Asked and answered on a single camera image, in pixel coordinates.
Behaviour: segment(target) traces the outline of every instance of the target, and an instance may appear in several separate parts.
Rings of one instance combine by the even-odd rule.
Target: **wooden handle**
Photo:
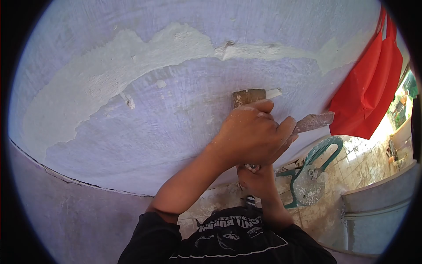
[[[247,89],[233,92],[233,105],[235,108],[254,103],[256,101],[265,99],[265,89]],[[252,173],[260,170],[260,165],[245,164],[245,167]]]

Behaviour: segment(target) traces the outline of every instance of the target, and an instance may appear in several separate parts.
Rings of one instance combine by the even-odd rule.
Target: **tile floor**
[[[329,177],[323,197],[311,206],[289,209],[295,223],[314,239],[327,245],[343,247],[344,204],[341,194],[378,182],[396,172],[395,167],[388,164],[388,157],[385,154],[392,133],[393,128],[388,118],[384,117],[369,140],[342,136],[344,146],[326,169]],[[315,165],[318,166],[318,162],[322,165],[336,148],[336,145],[330,146]],[[292,200],[290,178],[277,177],[276,185],[282,201],[285,204],[289,203]],[[240,198],[246,194],[237,183],[207,190],[188,211],[180,215],[182,237],[189,237],[197,229],[196,219],[202,223],[215,209],[239,206]]]

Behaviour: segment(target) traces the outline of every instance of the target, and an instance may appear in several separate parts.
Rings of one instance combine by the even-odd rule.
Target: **white plaster patch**
[[[23,140],[29,155],[42,162],[46,149],[75,138],[76,127],[140,76],[186,60],[216,57],[279,60],[284,57],[316,59],[321,73],[351,63],[359,57],[355,46],[369,39],[359,32],[343,47],[329,40],[317,53],[274,44],[226,43],[214,48],[208,36],[187,24],[171,23],[145,43],[125,29],[103,47],[73,58],[58,70],[28,106],[22,121]],[[165,82],[157,81],[159,88]],[[135,107],[133,100],[128,103]]]
[[[157,88],[164,88],[167,86],[167,84],[163,80],[158,80],[155,84],[157,85]]]

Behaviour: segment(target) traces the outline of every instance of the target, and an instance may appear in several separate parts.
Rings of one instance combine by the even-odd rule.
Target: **green chair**
[[[313,162],[317,160],[331,144],[336,144],[337,150],[320,168],[317,168],[313,165]],[[338,136],[331,136],[322,140],[311,149],[305,158],[303,166],[297,173],[297,169],[293,169],[276,174],[276,176],[292,176],[290,191],[292,192],[293,201],[290,204],[286,204],[284,206],[285,208],[312,205],[324,195],[325,181],[317,179],[321,176],[321,173],[325,171],[328,164],[337,157],[342,147],[343,140]]]

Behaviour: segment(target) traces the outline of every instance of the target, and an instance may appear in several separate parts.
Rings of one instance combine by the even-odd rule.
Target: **red cloth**
[[[370,139],[388,110],[400,79],[403,58],[397,47],[397,30],[387,15],[387,37],[382,40],[386,12],[381,9],[381,29],[362,59],[334,95],[331,135]]]

